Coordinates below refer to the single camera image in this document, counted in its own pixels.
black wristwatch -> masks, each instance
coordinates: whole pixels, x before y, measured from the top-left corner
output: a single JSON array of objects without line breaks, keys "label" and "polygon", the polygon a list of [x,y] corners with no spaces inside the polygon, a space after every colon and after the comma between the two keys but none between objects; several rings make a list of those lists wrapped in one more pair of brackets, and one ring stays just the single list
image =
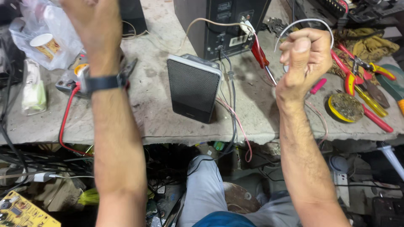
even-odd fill
[{"label": "black wristwatch", "polygon": [[121,76],[120,74],[86,78],[87,93],[93,93],[97,90],[123,88],[125,87],[126,83],[126,77]]},{"label": "black wristwatch", "polygon": [[126,76],[121,74],[91,78],[89,69],[88,66],[85,67],[77,76],[81,83],[80,91],[84,94],[91,95],[97,90],[123,88],[128,83]]}]

wrist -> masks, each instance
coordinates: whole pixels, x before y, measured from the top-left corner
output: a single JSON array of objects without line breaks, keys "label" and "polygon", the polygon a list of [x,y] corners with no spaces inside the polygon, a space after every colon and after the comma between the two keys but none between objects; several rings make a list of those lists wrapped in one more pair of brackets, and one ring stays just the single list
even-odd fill
[{"label": "wrist", "polygon": [[298,112],[304,112],[303,101],[281,101],[277,99],[276,104],[280,114],[284,116],[293,116]]},{"label": "wrist", "polygon": [[101,56],[89,59],[90,77],[103,77],[118,74],[120,71],[119,59],[119,55],[111,57]]}]

integrated circuit chip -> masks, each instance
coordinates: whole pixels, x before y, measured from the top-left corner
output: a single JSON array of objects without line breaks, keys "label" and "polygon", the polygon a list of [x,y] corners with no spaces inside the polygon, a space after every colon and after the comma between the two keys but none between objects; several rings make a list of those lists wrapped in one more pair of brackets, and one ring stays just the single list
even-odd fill
[{"label": "integrated circuit chip", "polygon": [[17,215],[17,216],[22,213],[22,211],[19,210],[17,207],[13,207],[10,210],[11,210],[11,212],[15,213],[15,215]]}]

label sticker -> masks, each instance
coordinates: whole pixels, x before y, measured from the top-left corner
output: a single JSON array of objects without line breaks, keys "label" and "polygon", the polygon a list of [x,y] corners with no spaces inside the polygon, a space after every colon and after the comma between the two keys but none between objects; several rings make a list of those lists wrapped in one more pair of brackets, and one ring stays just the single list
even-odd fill
[{"label": "label sticker", "polygon": [[238,36],[234,37],[230,40],[229,47],[235,46],[235,45],[240,45],[245,42],[247,42],[248,35],[243,35],[243,36]]}]

speaker grille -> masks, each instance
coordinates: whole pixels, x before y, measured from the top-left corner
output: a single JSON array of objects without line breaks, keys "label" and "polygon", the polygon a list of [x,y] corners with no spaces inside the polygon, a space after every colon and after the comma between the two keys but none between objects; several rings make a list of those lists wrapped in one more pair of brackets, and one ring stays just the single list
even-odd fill
[{"label": "speaker grille", "polygon": [[220,76],[184,63],[167,60],[171,99],[211,112]]}]

